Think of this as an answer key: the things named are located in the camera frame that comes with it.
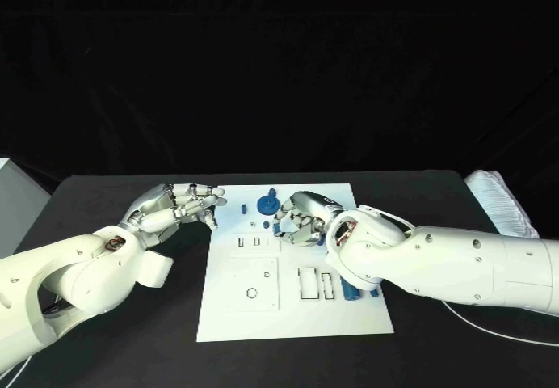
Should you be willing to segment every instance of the blue object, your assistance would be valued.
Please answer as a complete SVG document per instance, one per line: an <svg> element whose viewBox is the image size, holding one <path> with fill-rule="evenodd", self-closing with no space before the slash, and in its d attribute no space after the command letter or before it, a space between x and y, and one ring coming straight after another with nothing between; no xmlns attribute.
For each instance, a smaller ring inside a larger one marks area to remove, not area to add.
<svg viewBox="0 0 559 388"><path fill-rule="evenodd" d="M272 216L276 213L279 201L276 200L276 191L272 188L267 191L267 195L257 200L256 207L264 216Z"/></svg>
<svg viewBox="0 0 559 388"><path fill-rule="evenodd" d="M345 301L355 301L361 295L358 294L358 289L339 277L341 280L341 290L342 290L342 299Z"/></svg>
<svg viewBox="0 0 559 388"><path fill-rule="evenodd" d="M318 246L323 244L323 240L325 240L325 234L322 233L322 234L319 235L319 241L316 242L316 245L318 245Z"/></svg>

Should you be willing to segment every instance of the black tabletop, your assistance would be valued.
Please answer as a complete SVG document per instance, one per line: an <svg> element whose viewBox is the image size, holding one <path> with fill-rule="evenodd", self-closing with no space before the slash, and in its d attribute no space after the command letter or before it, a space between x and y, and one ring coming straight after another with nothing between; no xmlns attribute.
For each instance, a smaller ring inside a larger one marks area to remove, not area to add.
<svg viewBox="0 0 559 388"><path fill-rule="evenodd" d="M158 183L349 183L355 203L416 225L493 232L452 171L269 175L74 176L63 181L18 251L115 225ZM559 350L469 327L436 300L383 283L394 334L195 342L210 231L185 225L155 248L174 265L161 289L136 285L31 359L18 386L309 387L555 386ZM535 340L557 338L559 318L456 306L476 324Z"/></svg>

